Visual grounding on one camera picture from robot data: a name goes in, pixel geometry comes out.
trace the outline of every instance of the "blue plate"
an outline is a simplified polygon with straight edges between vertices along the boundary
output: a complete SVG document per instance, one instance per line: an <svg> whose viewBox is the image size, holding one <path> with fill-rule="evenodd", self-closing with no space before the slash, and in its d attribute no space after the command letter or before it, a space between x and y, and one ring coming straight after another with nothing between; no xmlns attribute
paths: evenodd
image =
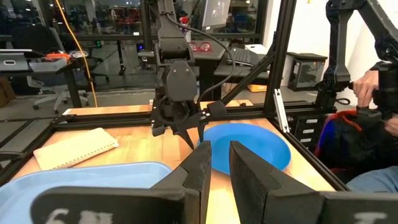
<svg viewBox="0 0 398 224"><path fill-rule="evenodd" d="M271 131L252 124L221 124L205 131L211 142L212 167L229 175L229 142L239 141L258 156L284 170L290 162L290 149L285 141Z"/></svg>

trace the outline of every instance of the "wooden table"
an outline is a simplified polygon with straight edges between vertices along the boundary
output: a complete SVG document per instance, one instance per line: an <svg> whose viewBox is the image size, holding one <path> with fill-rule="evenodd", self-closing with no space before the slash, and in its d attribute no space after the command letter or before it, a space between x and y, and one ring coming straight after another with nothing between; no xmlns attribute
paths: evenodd
<svg viewBox="0 0 398 224"><path fill-rule="evenodd" d="M240 103L251 105L248 100L232 101L228 106L239 106ZM149 111L149 105L141 106L115 106L105 108L75 108L68 110L68 114L106 114ZM223 123L255 124L278 134L290 148L292 160L285 173L301 181L303 184L315 189L333 191L333 187L301 156L301 154L281 135L276 128L266 119L253 119L241 121L212 122L206 128ZM189 146L178 136L173 136L171 130L161 136L153 137L150 127L111 128L106 130L118 139L120 146L111 151L88 159L75 167L100 166L109 164L122 164L129 162L157 161L175 169L190 153ZM68 131L55 133L46 143L53 144L57 141L70 138L82 131ZM198 141L196 129L188 131L192 141ZM14 178L32 172L37 172L40 167L33 157ZM210 194L208 201L207 223L239 223L238 211L234 201L231 181L228 175L213 170L211 172Z"/></svg>

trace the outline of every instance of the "spiral notebook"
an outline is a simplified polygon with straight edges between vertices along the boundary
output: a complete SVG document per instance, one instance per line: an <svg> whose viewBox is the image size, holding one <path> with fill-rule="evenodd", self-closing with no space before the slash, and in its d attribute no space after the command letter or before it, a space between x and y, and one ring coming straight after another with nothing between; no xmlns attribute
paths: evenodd
<svg viewBox="0 0 398 224"><path fill-rule="evenodd" d="M42 170L63 169L118 147L118 141L102 128L36 149L33 154Z"/></svg>

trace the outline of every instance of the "person's hand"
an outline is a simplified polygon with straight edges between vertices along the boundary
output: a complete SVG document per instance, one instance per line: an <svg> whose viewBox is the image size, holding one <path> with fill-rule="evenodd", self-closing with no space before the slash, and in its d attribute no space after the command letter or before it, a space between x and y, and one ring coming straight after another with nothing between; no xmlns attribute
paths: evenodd
<svg viewBox="0 0 398 224"><path fill-rule="evenodd" d="M394 115L390 120L386 121L385 129L391 135L398 137L398 115Z"/></svg>
<svg viewBox="0 0 398 224"><path fill-rule="evenodd" d="M372 101L372 92L379 87L379 71L367 71L354 82L354 94L358 98L358 107L368 107Z"/></svg>

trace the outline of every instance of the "orange cable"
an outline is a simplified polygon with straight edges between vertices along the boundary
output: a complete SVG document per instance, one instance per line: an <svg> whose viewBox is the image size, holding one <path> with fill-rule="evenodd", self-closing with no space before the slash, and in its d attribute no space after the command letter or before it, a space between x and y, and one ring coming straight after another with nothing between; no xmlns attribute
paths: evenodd
<svg viewBox="0 0 398 224"><path fill-rule="evenodd" d="M62 6L61 6L59 0L55 0L55 2L57 2L57 6L58 6L58 8L60 9L63 22L64 22L65 25L67 26L70 35L72 35L73 40L74 40L75 43L77 44L77 47L79 48L79 51L80 51L80 53L81 53L81 56L83 57L83 60L84 60L85 65L86 65L86 70L87 70L88 79L89 79L89 82L90 82L90 85L91 85L91 90L92 90L93 96L94 96L94 104L95 104L95 107L98 107L98 104L97 104L97 96L96 96L95 91L94 91L94 84L93 84L93 82L91 81L90 69L88 68L88 63L87 63L86 55L84 54L83 49L81 48L81 46L80 46L80 44L79 44L79 41L77 41L75 35L73 34L72 29L69 27L69 23L68 23L67 18L65 17L65 15L64 15L64 13L63 13Z"/></svg>

